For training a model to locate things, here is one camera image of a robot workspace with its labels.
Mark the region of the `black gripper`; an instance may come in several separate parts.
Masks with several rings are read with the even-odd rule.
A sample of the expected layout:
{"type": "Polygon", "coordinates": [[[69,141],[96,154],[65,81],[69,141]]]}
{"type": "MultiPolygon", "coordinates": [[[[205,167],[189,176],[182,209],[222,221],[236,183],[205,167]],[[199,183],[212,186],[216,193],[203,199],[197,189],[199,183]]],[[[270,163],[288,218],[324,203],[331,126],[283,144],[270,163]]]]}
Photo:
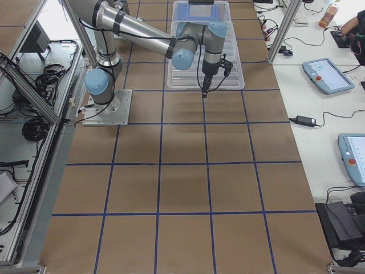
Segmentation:
{"type": "Polygon", "coordinates": [[[221,54],[220,60],[215,63],[210,63],[203,60],[202,72],[205,74],[203,85],[201,88],[202,98],[207,98],[212,78],[219,71],[219,68],[224,69],[224,76],[229,76],[233,68],[233,63],[226,59],[226,54],[221,54]]]}

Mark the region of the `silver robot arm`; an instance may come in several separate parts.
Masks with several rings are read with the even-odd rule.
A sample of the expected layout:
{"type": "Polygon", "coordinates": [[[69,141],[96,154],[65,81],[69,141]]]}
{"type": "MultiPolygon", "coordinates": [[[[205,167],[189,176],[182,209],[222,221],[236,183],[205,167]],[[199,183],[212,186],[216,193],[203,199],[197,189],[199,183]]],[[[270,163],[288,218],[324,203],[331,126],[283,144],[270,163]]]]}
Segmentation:
{"type": "Polygon", "coordinates": [[[224,21],[204,25],[180,22],[176,35],[172,36],[114,8],[108,1],[70,1],[70,6],[78,21],[95,34],[98,65],[86,75],[85,84],[97,114],[102,116],[113,114],[120,105],[115,98],[115,82],[123,65],[116,53],[117,35],[164,55],[180,71],[190,68],[197,49],[204,48],[201,68],[204,98],[218,70],[223,68],[224,76],[228,77],[233,67],[222,52],[228,30],[224,21]]]}

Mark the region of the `person forearm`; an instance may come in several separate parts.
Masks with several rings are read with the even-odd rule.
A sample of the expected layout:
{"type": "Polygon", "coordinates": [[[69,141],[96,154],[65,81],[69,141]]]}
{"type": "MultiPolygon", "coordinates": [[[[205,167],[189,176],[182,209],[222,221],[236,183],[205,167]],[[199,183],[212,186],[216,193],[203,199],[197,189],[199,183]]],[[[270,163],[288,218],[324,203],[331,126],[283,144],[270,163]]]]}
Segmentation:
{"type": "Polygon", "coordinates": [[[353,28],[357,27],[359,24],[364,23],[364,18],[359,19],[358,17],[354,17],[348,22],[346,22],[342,28],[341,31],[344,35],[348,34],[353,28]]]}

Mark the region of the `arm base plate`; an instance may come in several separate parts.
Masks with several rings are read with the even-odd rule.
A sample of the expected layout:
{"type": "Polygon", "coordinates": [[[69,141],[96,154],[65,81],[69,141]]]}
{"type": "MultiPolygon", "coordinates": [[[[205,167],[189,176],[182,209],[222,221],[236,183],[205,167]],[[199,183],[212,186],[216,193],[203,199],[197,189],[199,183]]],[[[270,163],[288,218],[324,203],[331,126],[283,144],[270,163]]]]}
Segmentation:
{"type": "Polygon", "coordinates": [[[94,106],[94,100],[89,96],[88,103],[93,104],[84,113],[83,126],[127,126],[132,102],[132,90],[116,90],[111,104],[101,114],[104,108],[101,105],[94,106]]]}

